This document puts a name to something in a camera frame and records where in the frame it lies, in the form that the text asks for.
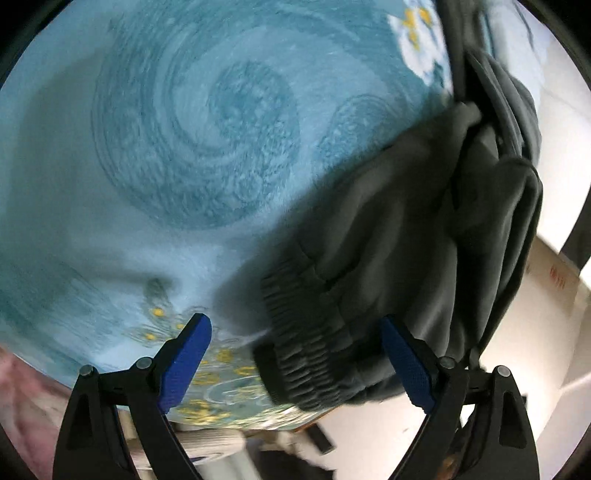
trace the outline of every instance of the black clamp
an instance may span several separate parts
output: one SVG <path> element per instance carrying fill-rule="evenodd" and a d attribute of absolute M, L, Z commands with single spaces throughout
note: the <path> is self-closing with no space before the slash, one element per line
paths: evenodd
<path fill-rule="evenodd" d="M 427 417 L 390 480 L 539 480 L 534 436 L 511 371 L 468 370 L 437 358 L 393 317 L 382 344 L 410 400 Z M 463 427 L 464 405 L 475 409 Z"/>
<path fill-rule="evenodd" d="M 117 405 L 128 406 L 139 441 L 159 480 L 202 480 L 165 414 L 178 405 L 212 338 L 212 326 L 195 314 L 154 359 L 99 374 L 80 369 L 66 408 L 53 465 L 54 480 L 136 480 L 137 471 L 119 424 Z"/>

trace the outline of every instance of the white flower pattern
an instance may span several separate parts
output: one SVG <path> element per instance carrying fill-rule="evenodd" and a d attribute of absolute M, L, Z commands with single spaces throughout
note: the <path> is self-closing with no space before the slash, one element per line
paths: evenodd
<path fill-rule="evenodd" d="M 446 94 L 453 91 L 443 29 L 433 4 L 428 0 L 405 0 L 404 19 L 388 15 L 398 38 L 407 67 L 425 85 L 439 82 Z"/>

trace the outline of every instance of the blue blanket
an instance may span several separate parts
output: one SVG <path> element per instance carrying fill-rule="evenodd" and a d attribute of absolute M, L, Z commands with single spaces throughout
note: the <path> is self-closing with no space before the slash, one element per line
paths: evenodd
<path fill-rule="evenodd" d="M 250 357 L 259 279 L 450 93 L 431 0 L 74 0 L 0 90 L 0 341 L 71 386 L 203 312 L 216 337 L 171 418 L 308 420 Z"/>

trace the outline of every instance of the blue clamp pad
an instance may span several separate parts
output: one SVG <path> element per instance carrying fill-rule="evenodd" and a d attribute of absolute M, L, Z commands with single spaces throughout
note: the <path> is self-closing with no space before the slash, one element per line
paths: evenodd
<path fill-rule="evenodd" d="M 200 317 L 191 319 L 177 338 L 182 341 L 183 337 L 184 344 L 179 347 L 176 356 L 161 377 L 158 406 L 163 413 L 168 413 L 171 408 L 181 403 L 212 341 L 212 323 L 207 316 L 199 315 Z M 186 332 L 187 328 L 192 328 L 193 331 Z"/>
<path fill-rule="evenodd" d="M 435 399 L 431 394 L 431 378 L 411 345 L 388 317 L 381 320 L 382 347 L 402 381 L 408 398 L 426 414 L 431 413 Z"/>

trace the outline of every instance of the gray fabric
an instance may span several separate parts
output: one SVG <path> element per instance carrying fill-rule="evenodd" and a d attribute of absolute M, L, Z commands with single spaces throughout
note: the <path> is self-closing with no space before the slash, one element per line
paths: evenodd
<path fill-rule="evenodd" d="M 504 140 L 503 151 L 524 155 L 537 165 L 541 134 L 529 91 L 482 50 L 468 50 L 466 57 L 492 102 Z"/>
<path fill-rule="evenodd" d="M 499 159 L 481 120 L 474 103 L 457 103 L 403 133 L 304 223 L 262 282 L 273 344 L 255 360 L 274 401 L 318 409 L 398 394 L 378 330 L 386 314 L 457 360 L 498 321 L 522 275 L 541 184 L 528 160 Z"/>

